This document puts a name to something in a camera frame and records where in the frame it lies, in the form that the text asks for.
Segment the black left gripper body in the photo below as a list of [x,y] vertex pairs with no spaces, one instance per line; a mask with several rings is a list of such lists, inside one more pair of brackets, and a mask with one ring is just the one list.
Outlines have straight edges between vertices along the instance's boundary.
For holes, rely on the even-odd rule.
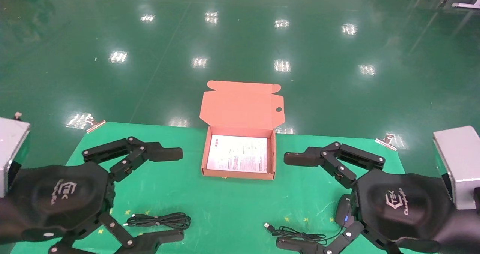
[[1,198],[1,244],[44,242],[67,234],[81,239],[113,206],[114,184],[94,163],[19,170]]

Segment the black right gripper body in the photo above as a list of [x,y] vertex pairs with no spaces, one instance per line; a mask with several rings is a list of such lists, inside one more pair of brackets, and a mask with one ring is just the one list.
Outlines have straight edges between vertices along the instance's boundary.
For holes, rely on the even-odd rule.
[[439,247],[435,238],[454,208],[440,178],[372,170],[352,190],[355,219],[376,247]]

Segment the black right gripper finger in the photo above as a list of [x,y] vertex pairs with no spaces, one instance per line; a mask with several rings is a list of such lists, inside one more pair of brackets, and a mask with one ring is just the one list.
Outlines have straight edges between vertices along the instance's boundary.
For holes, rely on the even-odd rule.
[[363,236],[373,246],[387,254],[400,254],[397,241],[401,238],[401,228],[397,225],[367,225],[361,221],[354,221],[347,227],[342,227],[336,237],[329,238],[323,234],[299,232],[282,225],[276,229],[276,245],[299,254],[342,254],[347,247]]
[[357,176],[343,162],[367,171],[382,170],[385,159],[379,155],[360,150],[338,141],[325,147],[308,147],[303,153],[286,152],[284,163],[291,166],[322,167],[345,189],[352,189]]

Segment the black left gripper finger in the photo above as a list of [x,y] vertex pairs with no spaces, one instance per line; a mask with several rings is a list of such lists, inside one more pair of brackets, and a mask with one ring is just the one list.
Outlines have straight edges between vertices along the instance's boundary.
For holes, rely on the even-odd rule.
[[99,227],[107,228],[120,243],[117,254],[154,254],[162,244],[179,242],[185,237],[182,230],[151,232],[132,235],[113,218],[110,213],[95,213],[92,216],[76,216],[73,213],[50,213],[49,226],[62,228],[62,239],[49,249],[50,254],[88,254],[89,251],[73,247],[80,238],[80,230]]
[[179,147],[164,148],[159,142],[143,142],[128,137],[86,149],[82,156],[85,162],[97,164],[122,157],[109,170],[111,179],[121,182],[144,162],[178,161],[183,158],[183,151]]

